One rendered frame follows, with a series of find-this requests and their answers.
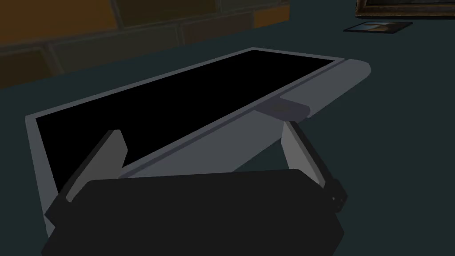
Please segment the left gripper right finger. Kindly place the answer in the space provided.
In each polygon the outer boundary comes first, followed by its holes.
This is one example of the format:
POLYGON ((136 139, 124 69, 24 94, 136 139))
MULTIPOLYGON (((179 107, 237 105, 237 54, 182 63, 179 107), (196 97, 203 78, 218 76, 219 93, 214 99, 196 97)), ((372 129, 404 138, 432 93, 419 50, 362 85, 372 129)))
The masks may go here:
POLYGON ((329 197, 333 211, 341 212, 348 195, 340 181, 330 173, 322 157, 296 122, 284 122, 281 146, 288 167, 302 171, 319 185, 329 197))

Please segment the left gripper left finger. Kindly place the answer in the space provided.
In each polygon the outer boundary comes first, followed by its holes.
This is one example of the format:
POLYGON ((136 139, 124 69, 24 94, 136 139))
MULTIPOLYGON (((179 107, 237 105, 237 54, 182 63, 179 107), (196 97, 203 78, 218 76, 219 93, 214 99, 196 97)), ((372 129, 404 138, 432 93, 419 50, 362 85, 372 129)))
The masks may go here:
POLYGON ((109 130, 47 209, 44 216, 50 224, 56 226, 63 219, 71 202, 88 182, 119 177, 127 152, 128 148, 122 132, 119 129, 109 130))

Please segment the large brown framed picture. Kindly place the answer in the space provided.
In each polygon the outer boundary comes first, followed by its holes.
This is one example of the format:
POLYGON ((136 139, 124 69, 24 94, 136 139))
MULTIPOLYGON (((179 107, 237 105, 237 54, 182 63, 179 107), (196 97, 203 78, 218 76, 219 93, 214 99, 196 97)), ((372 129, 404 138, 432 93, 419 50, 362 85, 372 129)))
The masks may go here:
POLYGON ((455 19, 455 0, 356 0, 357 18, 455 19))

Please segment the small dark framed picture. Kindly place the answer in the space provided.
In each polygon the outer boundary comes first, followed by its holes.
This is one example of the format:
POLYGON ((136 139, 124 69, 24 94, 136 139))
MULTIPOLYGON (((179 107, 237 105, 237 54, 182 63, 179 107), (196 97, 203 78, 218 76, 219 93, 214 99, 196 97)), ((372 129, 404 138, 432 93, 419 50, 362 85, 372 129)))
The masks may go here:
POLYGON ((344 32, 358 33, 385 33, 394 34, 406 27, 412 25, 413 22, 363 22, 361 24, 344 29, 344 32))

